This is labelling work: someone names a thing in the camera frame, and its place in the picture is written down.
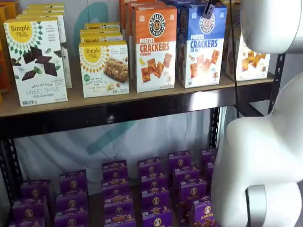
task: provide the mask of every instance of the blue pretzel crackers box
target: blue pretzel crackers box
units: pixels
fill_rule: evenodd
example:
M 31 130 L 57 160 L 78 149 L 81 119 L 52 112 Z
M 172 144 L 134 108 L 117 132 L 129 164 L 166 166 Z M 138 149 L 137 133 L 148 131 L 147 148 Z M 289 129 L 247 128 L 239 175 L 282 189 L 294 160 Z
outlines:
M 219 84 L 227 7 L 217 3 L 210 19 L 206 3 L 185 4 L 178 23 L 179 78 L 185 88 Z

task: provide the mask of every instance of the pretzel crackers box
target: pretzel crackers box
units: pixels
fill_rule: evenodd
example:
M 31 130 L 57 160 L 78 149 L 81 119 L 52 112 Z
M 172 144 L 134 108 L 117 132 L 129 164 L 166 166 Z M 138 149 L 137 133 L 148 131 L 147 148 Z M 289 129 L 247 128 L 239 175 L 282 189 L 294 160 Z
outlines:
M 176 7 L 134 7 L 132 24 L 137 92 L 174 88 Z
M 79 52 L 85 98 L 128 94 L 125 41 L 80 44 Z
M 178 75 L 185 88 L 219 84 L 227 7 L 218 3 L 210 19 L 206 3 L 180 9 Z
M 233 5 L 232 13 L 237 81 L 267 78 L 270 54 L 253 52 L 245 44 L 241 31 L 241 5 L 239 3 Z M 228 45 L 226 74 L 234 80 L 232 33 L 230 33 Z

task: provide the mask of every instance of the purple snack box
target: purple snack box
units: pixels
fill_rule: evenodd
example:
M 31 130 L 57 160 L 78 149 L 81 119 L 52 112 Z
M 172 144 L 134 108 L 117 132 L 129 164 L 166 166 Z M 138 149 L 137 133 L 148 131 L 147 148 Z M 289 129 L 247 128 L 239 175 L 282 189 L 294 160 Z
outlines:
M 139 161 L 138 166 L 140 176 L 163 172 L 162 162 L 159 156 Z
M 143 227 L 172 227 L 170 207 L 153 207 L 142 210 Z
M 134 211 L 104 216 L 104 227 L 136 227 Z
M 210 197 L 193 201 L 190 211 L 190 226 L 218 227 L 212 211 Z
M 88 225 L 89 215 L 87 209 L 68 209 L 57 212 L 55 217 L 55 227 Z
M 169 173 L 173 173 L 174 169 L 191 165 L 191 155 L 188 150 L 173 152 L 168 154 L 169 157 Z
M 46 226 L 51 225 L 45 196 L 15 201 L 12 209 L 16 221 L 29 218 L 44 218 Z
M 103 180 L 127 178 L 127 164 L 125 160 L 102 164 Z
M 104 214 L 121 213 L 134 210 L 133 198 L 130 192 L 104 197 Z
M 154 206 L 170 207 L 169 191 L 165 187 L 143 190 L 141 194 L 142 208 Z
M 129 192 L 128 178 L 104 180 L 102 182 L 102 191 L 104 196 Z
M 161 187 L 168 188 L 167 177 L 164 173 L 153 173 L 147 176 L 141 176 L 141 190 Z
M 45 227 L 45 223 L 43 218 L 31 218 L 12 222 L 9 224 L 9 227 Z
M 56 210 L 61 212 L 70 208 L 87 207 L 87 192 L 83 190 L 69 191 L 58 194 L 56 199 Z
M 59 184 L 61 193 L 79 189 L 87 191 L 87 179 L 85 169 L 76 172 L 70 172 L 67 174 L 61 174 L 59 176 Z

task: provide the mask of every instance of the cracker box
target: cracker box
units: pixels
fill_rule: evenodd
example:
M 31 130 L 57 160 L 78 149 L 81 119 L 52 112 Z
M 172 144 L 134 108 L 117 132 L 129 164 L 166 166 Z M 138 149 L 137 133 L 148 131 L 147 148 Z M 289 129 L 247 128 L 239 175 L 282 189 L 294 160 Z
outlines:
M 44 218 L 46 226 L 50 227 L 51 222 L 45 196 L 15 201 L 12 210 L 16 221 L 29 218 Z
M 130 192 L 104 197 L 104 214 L 121 213 L 133 209 L 133 197 Z
M 117 27 L 112 28 L 100 28 L 100 29 L 81 29 L 80 35 L 94 35 L 94 34 L 106 34 L 106 33 L 117 33 L 119 32 Z
M 126 160 L 107 162 L 102 164 L 103 180 L 112 178 L 127 178 Z
M 45 227 L 45 222 L 43 218 L 31 218 L 10 223 L 9 227 Z
M 190 226 L 218 227 L 214 219 L 212 202 L 209 197 L 205 197 L 193 202 L 190 210 Z
M 56 17 L 4 23 L 21 106 L 67 101 Z
M 116 27 L 120 31 L 120 24 L 118 22 L 107 22 L 107 23 L 86 23 L 85 29 L 100 29 L 100 28 L 113 28 Z
M 164 173 L 153 173 L 146 176 L 141 176 L 141 189 L 151 188 L 167 188 L 167 177 Z
M 86 208 L 88 206 L 87 192 L 83 190 L 69 191 L 57 195 L 56 210 L 57 212 L 71 208 Z
M 241 31 L 241 5 L 239 3 L 233 5 L 232 14 L 236 45 L 237 81 L 267 78 L 270 54 L 253 52 L 245 44 Z M 228 45 L 226 74 L 234 80 L 232 33 L 230 33 Z
M 180 9 L 178 66 L 185 88 L 219 84 L 227 7 L 218 3 L 210 19 L 202 17 L 206 3 Z
M 142 208 L 170 206 L 169 191 L 166 187 L 142 190 Z
M 129 192 L 129 184 L 127 178 L 103 180 L 102 191 L 104 196 L 119 195 Z
M 138 161 L 138 166 L 139 176 L 146 176 L 153 173 L 163 172 L 162 162 L 159 156 Z
M 142 210 L 143 227 L 172 227 L 172 211 L 170 207 L 154 207 Z
M 85 169 L 61 174 L 59 176 L 59 184 L 61 193 L 74 190 L 87 191 L 87 179 Z
M 125 41 L 80 44 L 85 98 L 128 94 L 128 58 Z
M 65 75 L 65 83 L 67 88 L 72 88 L 71 84 L 71 67 L 69 61 L 69 54 L 67 49 L 67 41 L 65 34 L 65 25 L 64 25 L 64 12 L 53 12 L 53 13 L 41 13 L 40 11 L 30 11 L 25 14 L 19 14 L 17 18 L 29 18 L 29 17 L 57 17 L 58 18 L 58 27 L 59 27 L 59 36 L 60 42 L 62 46 L 62 55 L 59 54 L 58 57 L 61 57 L 64 64 L 64 75 Z
M 134 212 L 104 215 L 104 227 L 136 227 Z
M 188 150 L 169 153 L 168 157 L 169 157 L 169 173 L 171 174 L 176 168 L 191 166 L 191 155 Z
M 121 40 L 123 40 L 123 36 L 120 32 L 80 35 L 80 42 L 83 44 L 93 44 L 93 43 L 99 43 L 104 41 L 121 41 Z
M 174 88 L 177 9 L 134 7 L 132 24 L 137 92 Z
M 86 209 L 68 209 L 57 212 L 55 227 L 88 225 L 89 214 Z

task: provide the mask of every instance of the cracker image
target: cracker image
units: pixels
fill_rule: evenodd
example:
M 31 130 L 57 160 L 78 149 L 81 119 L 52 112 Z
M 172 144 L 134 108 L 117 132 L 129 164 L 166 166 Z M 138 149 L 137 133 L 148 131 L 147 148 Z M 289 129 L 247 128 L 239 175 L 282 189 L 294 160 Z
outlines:
M 115 58 L 107 58 L 104 73 L 110 78 L 121 83 L 128 81 L 128 65 Z
M 242 72 L 245 72 L 248 70 L 248 64 L 250 63 L 249 58 L 242 60 Z
M 212 63 L 216 64 L 219 58 L 220 51 L 214 50 L 212 55 Z
M 154 58 L 150 59 L 147 61 L 148 69 L 150 73 L 155 73 L 157 68 L 156 68 L 156 61 Z
M 204 71 L 208 71 L 211 64 L 212 64 L 212 61 L 207 58 L 204 63 Z
M 141 72 L 142 72 L 143 83 L 146 83 L 151 80 L 151 75 L 150 75 L 150 71 L 149 71 L 148 67 L 142 68 Z
M 258 66 L 260 60 L 261 60 L 261 55 L 257 53 L 257 55 L 255 56 L 254 60 L 252 61 L 251 65 L 256 68 Z
M 44 71 L 46 74 L 52 75 L 54 77 L 57 77 L 57 70 L 54 63 L 49 62 L 43 62 Z
M 190 65 L 190 76 L 191 78 L 195 78 L 197 76 L 197 63 Z
M 169 53 L 166 53 L 166 54 L 165 54 L 164 61 L 163 61 L 163 65 L 164 65 L 166 68 L 169 68 L 171 57 L 172 57 L 171 54 L 169 54 Z
M 160 78 L 161 74 L 163 72 L 163 69 L 164 69 L 164 65 L 161 62 L 158 62 L 158 64 L 157 64 L 157 70 L 155 72 L 155 76 L 158 77 L 158 78 Z

